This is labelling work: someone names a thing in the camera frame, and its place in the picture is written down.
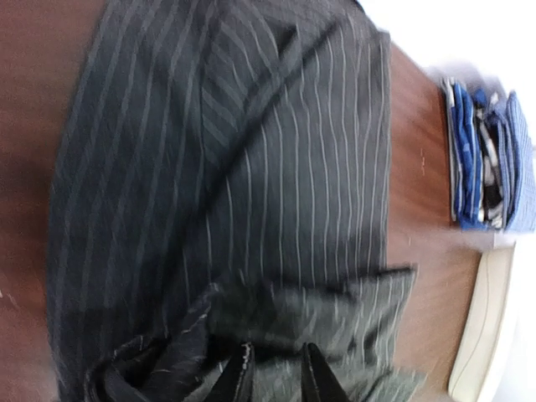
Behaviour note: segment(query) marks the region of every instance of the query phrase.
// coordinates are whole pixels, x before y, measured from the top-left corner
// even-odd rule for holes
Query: folded clothes stack
[[[451,215],[462,229],[536,230],[533,148],[518,97],[444,79]]]

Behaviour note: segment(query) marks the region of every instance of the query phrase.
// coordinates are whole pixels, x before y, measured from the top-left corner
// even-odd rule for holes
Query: black and white cloth
[[[348,0],[109,0],[50,194],[62,401],[222,275],[314,289],[384,265],[389,47]]]

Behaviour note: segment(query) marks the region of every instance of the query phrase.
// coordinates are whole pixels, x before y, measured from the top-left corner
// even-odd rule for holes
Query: brown wooden surface
[[[44,319],[49,181],[59,133],[103,0],[0,7],[0,399],[55,395]],[[449,226],[440,92],[396,48],[389,263],[419,264],[397,364],[429,374],[418,401],[448,400],[451,370],[488,234]]]

